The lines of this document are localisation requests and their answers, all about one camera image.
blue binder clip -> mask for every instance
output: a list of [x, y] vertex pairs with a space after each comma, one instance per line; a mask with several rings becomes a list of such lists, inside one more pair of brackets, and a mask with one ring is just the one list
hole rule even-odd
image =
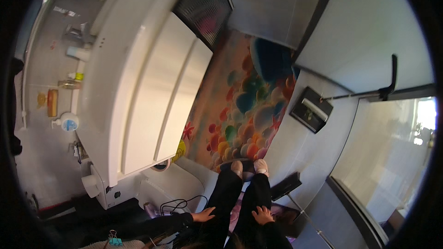
[[123, 246], [123, 242], [121, 242], [120, 238], [117, 238], [117, 231], [116, 230], [110, 230], [109, 231], [109, 244], [115, 245], [115, 246]]

white wall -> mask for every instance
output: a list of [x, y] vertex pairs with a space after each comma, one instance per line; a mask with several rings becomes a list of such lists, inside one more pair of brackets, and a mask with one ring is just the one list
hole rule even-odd
[[[31, 86], [28, 94], [37, 98], [40, 91], [43, 88]], [[60, 90], [58, 93], [58, 110], [61, 113], [70, 109], [69, 92]], [[28, 129], [14, 132], [23, 146], [22, 153], [15, 157], [15, 163], [23, 193], [35, 194], [39, 207], [46, 208], [84, 195], [86, 191], [81, 182], [78, 158], [69, 149], [69, 144], [75, 141], [75, 133], [63, 131], [59, 126], [51, 129], [46, 108], [37, 110], [36, 105], [36, 100], [28, 105], [32, 108]]]
[[[188, 171], [202, 182], [205, 189], [205, 192], [202, 195], [206, 196], [209, 200], [219, 174], [185, 157], [178, 159], [175, 164], [179, 165], [182, 169]], [[197, 211], [202, 211], [205, 205], [206, 200], [204, 198], [200, 199]]]
[[396, 89], [434, 82], [423, 33], [407, 0], [329, 0], [296, 63], [355, 92], [391, 82]]
[[[280, 129], [264, 158], [269, 166], [271, 186], [295, 171], [300, 172], [302, 185], [292, 191], [291, 196], [302, 208], [311, 202], [334, 167], [357, 108], [355, 98], [334, 101], [334, 109], [327, 124], [314, 134], [288, 114], [306, 86], [323, 93], [323, 96], [346, 94], [338, 86], [302, 71]], [[287, 196], [277, 203], [291, 206]]]

rod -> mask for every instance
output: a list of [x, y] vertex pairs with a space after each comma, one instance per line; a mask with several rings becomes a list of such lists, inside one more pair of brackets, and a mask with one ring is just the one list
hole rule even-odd
[[349, 95], [339, 95], [339, 96], [332, 96], [332, 97], [327, 97], [327, 98], [321, 97], [320, 103], [323, 102], [324, 100], [334, 100], [334, 99], [350, 98], [350, 97], [357, 97], [357, 96], [360, 98], [379, 96], [381, 99], [383, 99], [383, 101], [388, 100], [388, 95], [390, 95], [392, 92], [394, 92], [395, 85], [397, 83], [398, 58], [397, 58], [397, 55], [395, 55], [395, 54], [392, 54], [391, 58], [392, 58], [392, 76], [391, 76], [390, 86], [383, 87], [377, 91], [366, 91], [366, 92], [361, 92], [361, 93], [352, 93]]
[[315, 225], [314, 225], [314, 223], [312, 222], [312, 220], [311, 220], [311, 218], [309, 217], [309, 215], [307, 215], [307, 213], [306, 213], [304, 210], [302, 210], [302, 208], [300, 207], [300, 205], [297, 204], [297, 203], [294, 201], [294, 199], [292, 199], [292, 197], [289, 195], [289, 193], [286, 194], [286, 195], [289, 197], [289, 199], [291, 199], [291, 201], [294, 203], [294, 205], [295, 205], [297, 208], [299, 208], [299, 209], [301, 210], [300, 213], [304, 215], [304, 217], [307, 219], [307, 221], [309, 222], [309, 224], [311, 224], [312, 227], [316, 230], [317, 234], [318, 234], [318, 235], [324, 240], [324, 242], [325, 242], [326, 244], [328, 244], [329, 248], [330, 248], [330, 249], [335, 249], [335, 247], [334, 247], [334, 246], [332, 245], [332, 243], [326, 238], [326, 236], [323, 234], [323, 232], [322, 232], [321, 230], [318, 230], [317, 227], [315, 227]]

colorful rug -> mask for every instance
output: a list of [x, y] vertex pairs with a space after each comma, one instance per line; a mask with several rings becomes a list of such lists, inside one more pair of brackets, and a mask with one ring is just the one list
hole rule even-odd
[[264, 158], [299, 70], [287, 47], [230, 31], [206, 71], [183, 131], [184, 155], [213, 171], [233, 159]]

black pants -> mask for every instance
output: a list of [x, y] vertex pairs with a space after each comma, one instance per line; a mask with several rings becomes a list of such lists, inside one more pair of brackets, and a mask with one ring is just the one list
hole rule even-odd
[[[233, 171], [225, 170], [219, 174], [207, 206], [208, 208], [216, 207], [212, 212], [215, 217], [199, 225], [198, 240], [203, 243], [202, 248], [223, 248], [228, 234], [230, 213], [237, 202], [242, 186], [242, 180]], [[237, 225], [226, 248], [236, 248], [236, 241], [240, 241], [246, 248], [264, 247], [261, 226], [252, 216], [253, 210], [257, 212], [257, 206], [271, 208], [271, 188], [268, 177], [261, 173], [253, 176], [251, 185], [246, 189]]]

